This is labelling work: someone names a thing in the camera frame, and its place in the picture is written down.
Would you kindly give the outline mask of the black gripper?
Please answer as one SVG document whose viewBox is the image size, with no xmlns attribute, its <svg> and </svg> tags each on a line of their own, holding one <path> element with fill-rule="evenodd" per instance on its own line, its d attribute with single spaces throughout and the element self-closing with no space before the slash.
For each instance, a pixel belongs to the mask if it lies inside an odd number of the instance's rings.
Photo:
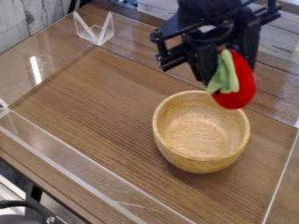
<svg viewBox="0 0 299 224">
<path fill-rule="evenodd" d="M 177 0 L 178 8 L 149 34 L 156 59 L 164 71 L 182 63 L 190 66 L 196 81 L 208 86 L 217 69 L 217 50 L 231 46 L 255 69 L 260 27 L 280 17 L 276 0 Z"/>
</svg>

